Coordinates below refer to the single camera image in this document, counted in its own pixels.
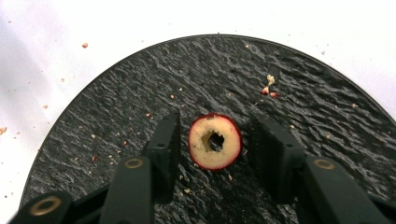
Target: food debris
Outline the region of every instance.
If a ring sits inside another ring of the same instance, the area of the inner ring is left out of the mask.
[[[270,96],[271,96],[272,98],[276,98],[276,97],[277,97],[277,92],[276,92],[276,91],[270,92]]]
[[[5,133],[7,131],[7,127],[1,128],[0,129],[0,135]]]
[[[274,76],[268,75],[268,76],[267,76],[267,80],[268,80],[268,86],[271,86],[272,84],[275,83],[275,78],[274,78]]]
[[[270,93],[269,87],[264,87],[264,89],[262,89],[260,91],[260,93],[263,94],[263,95],[267,95],[268,93]]]

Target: apple slice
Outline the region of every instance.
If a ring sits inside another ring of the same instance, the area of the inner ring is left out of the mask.
[[[196,119],[189,132],[192,159],[207,170],[229,166],[242,148],[241,132],[228,116],[209,113]]]

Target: round slate board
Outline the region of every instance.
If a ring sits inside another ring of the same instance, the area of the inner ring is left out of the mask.
[[[276,79],[275,99],[260,94],[268,74]],[[372,98],[298,50],[244,36],[200,35],[138,51],[89,84],[50,130],[21,204],[52,190],[78,199],[106,185],[118,161],[139,155],[158,121],[175,109],[182,124],[180,179],[173,202],[155,206],[156,223],[297,222],[293,206],[272,203],[259,185],[246,133],[230,167],[194,166],[187,133],[212,111],[232,117],[242,130],[249,114],[268,114],[307,154],[340,162],[364,190],[396,202],[396,125]]]

